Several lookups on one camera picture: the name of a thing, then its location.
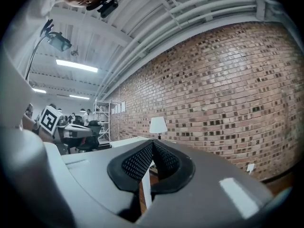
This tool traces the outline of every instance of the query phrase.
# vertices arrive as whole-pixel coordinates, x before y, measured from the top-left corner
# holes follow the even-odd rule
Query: ceiling light
[[[42,90],[42,89],[34,89],[34,88],[33,88],[33,90],[36,91],[36,92],[39,92],[39,93],[45,93],[45,94],[46,94],[46,91],[45,91],[45,90]]]
[[[83,64],[79,64],[79,63],[73,63],[73,62],[68,62],[68,61],[63,61],[63,60],[58,60],[58,59],[56,59],[56,62],[58,65],[61,65],[61,66],[75,67],[75,68],[91,71],[94,73],[97,73],[97,71],[98,71],[98,68],[96,68],[96,67],[86,66]]]
[[[70,95],[70,97],[79,98],[79,99],[85,99],[85,100],[89,100],[90,99],[88,97],[82,97],[82,96],[77,96],[77,95]]]

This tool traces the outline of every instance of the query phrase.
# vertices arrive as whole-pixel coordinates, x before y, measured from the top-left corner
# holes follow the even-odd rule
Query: white shelf
[[[98,125],[102,127],[99,132],[98,140],[100,144],[109,144],[111,141],[110,133],[110,110],[111,101],[95,100],[93,104],[94,120],[98,121]]]
[[[108,113],[105,113],[105,112],[93,112],[93,114],[105,114],[105,115],[108,115]]]
[[[98,139],[99,144],[109,144],[110,142],[106,139]]]

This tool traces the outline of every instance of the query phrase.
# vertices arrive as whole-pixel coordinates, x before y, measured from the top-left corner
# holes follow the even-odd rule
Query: white lamp shade
[[[162,116],[151,118],[150,133],[164,133],[167,131],[168,128]]]

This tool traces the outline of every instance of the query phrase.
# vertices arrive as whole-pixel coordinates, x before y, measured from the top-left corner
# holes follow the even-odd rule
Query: red brick wall
[[[139,69],[108,99],[111,139],[149,134],[213,152],[262,180],[294,165],[303,107],[303,56],[280,24],[243,23],[187,39]]]

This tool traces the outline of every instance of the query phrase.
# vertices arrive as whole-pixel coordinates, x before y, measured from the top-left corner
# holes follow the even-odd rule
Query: electrical outlet
[[[253,171],[253,169],[255,168],[255,165],[254,164],[249,164],[247,166],[247,171],[249,172],[249,175],[251,174],[251,172]]]

